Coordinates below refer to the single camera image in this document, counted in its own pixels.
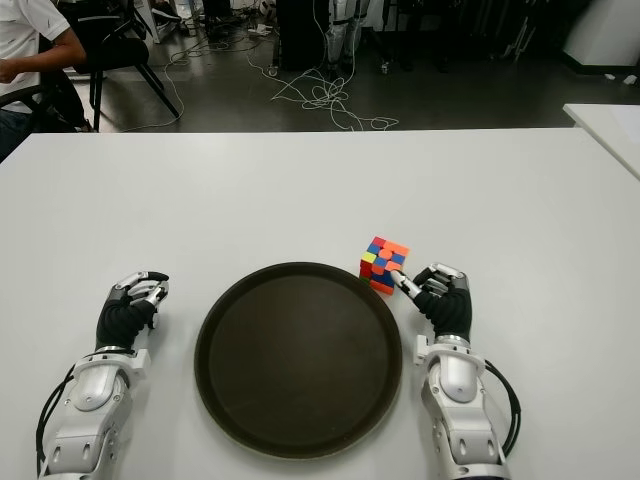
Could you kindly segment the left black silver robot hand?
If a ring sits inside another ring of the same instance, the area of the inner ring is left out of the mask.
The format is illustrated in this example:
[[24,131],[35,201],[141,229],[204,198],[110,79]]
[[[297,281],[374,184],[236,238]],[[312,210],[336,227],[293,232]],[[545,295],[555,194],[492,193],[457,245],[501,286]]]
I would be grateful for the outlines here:
[[157,327],[156,315],[169,293],[169,276],[156,271],[136,271],[109,291],[96,326],[95,349],[131,350],[138,334]]

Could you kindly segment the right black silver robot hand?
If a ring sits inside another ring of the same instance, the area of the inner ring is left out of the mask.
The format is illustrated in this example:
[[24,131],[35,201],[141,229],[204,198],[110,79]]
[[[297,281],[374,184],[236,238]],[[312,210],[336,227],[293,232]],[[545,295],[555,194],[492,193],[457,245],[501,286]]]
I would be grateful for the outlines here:
[[472,300],[464,272],[432,263],[413,280],[401,270],[392,270],[391,279],[431,322],[436,337],[452,335],[470,341]]

